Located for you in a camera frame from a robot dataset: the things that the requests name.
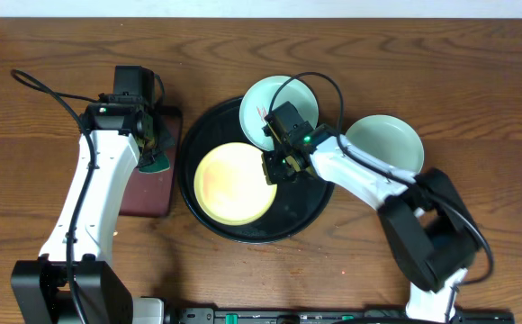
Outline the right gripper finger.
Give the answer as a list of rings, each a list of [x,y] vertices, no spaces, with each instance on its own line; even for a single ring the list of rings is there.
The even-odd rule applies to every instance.
[[[266,151],[262,154],[262,168],[269,185],[279,185],[287,181],[287,163],[279,151]]]
[[[313,177],[318,176],[312,166],[310,157],[303,151],[292,151],[287,156],[287,164],[295,173],[307,173]]]

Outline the light blue plate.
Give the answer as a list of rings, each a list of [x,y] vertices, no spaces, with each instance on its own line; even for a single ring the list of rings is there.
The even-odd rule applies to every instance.
[[[420,136],[396,117],[364,117],[356,121],[345,135],[353,145],[389,165],[416,173],[424,165],[425,151]]]
[[[256,147],[265,151],[274,149],[273,140],[266,136],[263,128],[269,105],[278,88],[289,79],[288,76],[270,76],[252,85],[243,97],[239,107],[239,123],[245,136]],[[308,86],[300,80],[293,80],[276,97],[273,109],[290,102],[300,116],[315,128],[319,119],[317,99]]]

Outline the yellow plate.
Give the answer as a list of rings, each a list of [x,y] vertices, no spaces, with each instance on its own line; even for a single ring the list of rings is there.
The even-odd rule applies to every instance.
[[[241,142],[222,144],[208,152],[196,169],[193,190],[204,213],[229,226],[258,220],[277,194],[277,186],[266,182],[262,151]]]

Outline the green sponge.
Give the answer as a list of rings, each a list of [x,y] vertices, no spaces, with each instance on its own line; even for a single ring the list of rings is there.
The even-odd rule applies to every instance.
[[[139,166],[138,170],[142,174],[157,174],[165,172],[170,168],[169,158],[165,153],[155,155],[151,161]]]

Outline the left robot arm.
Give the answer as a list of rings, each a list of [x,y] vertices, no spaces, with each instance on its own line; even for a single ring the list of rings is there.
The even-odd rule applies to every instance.
[[[157,323],[169,321],[156,297],[134,298],[112,269],[113,235],[127,183],[135,170],[170,168],[172,135],[159,110],[160,76],[118,66],[113,91],[89,99],[82,114],[69,94],[53,91],[14,69],[19,83],[52,96],[80,130],[79,158],[55,229],[34,260],[19,260],[11,287],[27,323]]]

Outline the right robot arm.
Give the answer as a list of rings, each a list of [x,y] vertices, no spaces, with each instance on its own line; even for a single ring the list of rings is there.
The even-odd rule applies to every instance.
[[[388,165],[328,125],[312,127],[286,102],[270,109],[264,132],[274,150],[263,154],[270,185],[305,173],[348,190],[376,210],[391,253],[411,283],[406,314],[448,323],[475,254],[487,247],[448,176]]]

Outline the round black tray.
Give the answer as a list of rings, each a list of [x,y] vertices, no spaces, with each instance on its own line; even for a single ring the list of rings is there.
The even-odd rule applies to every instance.
[[[335,186],[332,183],[298,175],[292,183],[277,188],[274,202],[258,220],[230,226],[209,217],[194,193],[194,177],[199,162],[212,149],[231,142],[249,143],[239,125],[240,96],[213,106],[186,133],[177,158],[178,182],[190,212],[206,228],[233,241],[265,244],[287,239],[312,224],[326,208]]]

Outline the rectangular black tray red mat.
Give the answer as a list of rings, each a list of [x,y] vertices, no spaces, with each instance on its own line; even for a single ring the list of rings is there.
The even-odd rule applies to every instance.
[[[157,174],[142,174],[136,168],[126,185],[120,215],[161,218],[168,215],[175,185],[176,156],[180,150],[183,115],[175,106],[159,108],[162,121],[172,135],[174,145],[166,150],[170,168]]]

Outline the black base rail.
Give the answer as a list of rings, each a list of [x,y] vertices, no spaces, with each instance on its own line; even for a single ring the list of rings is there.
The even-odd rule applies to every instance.
[[[370,307],[360,310],[177,308],[166,311],[165,324],[327,324],[452,323],[515,324],[507,310],[460,310],[446,306]]]

